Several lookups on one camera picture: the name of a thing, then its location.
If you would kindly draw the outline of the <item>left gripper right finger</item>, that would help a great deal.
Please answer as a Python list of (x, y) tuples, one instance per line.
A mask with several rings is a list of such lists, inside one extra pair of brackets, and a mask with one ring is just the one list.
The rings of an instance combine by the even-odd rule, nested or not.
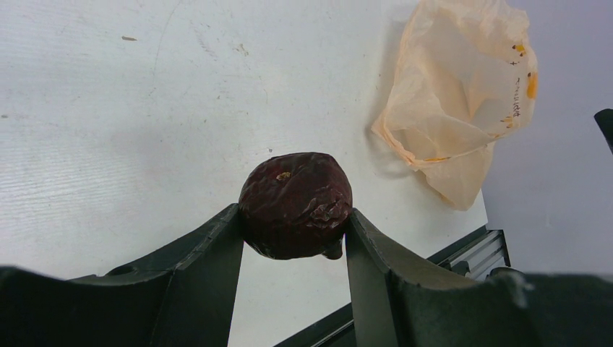
[(358, 210), (346, 229), (358, 346), (610, 346), (612, 277), (455, 274)]

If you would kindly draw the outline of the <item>translucent orange plastic bag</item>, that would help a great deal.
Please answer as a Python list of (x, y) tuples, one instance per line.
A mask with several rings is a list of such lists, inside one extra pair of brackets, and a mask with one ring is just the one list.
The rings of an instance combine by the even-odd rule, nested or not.
[(536, 54), (505, 1), (420, 1), (372, 131), (456, 210), (474, 204), (495, 143), (531, 123)]

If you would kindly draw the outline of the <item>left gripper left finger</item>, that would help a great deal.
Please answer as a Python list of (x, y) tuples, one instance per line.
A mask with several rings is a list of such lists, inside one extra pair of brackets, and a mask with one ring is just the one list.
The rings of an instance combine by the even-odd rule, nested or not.
[(232, 204), (103, 276), (1, 268), (3, 346), (226, 346), (244, 243)]

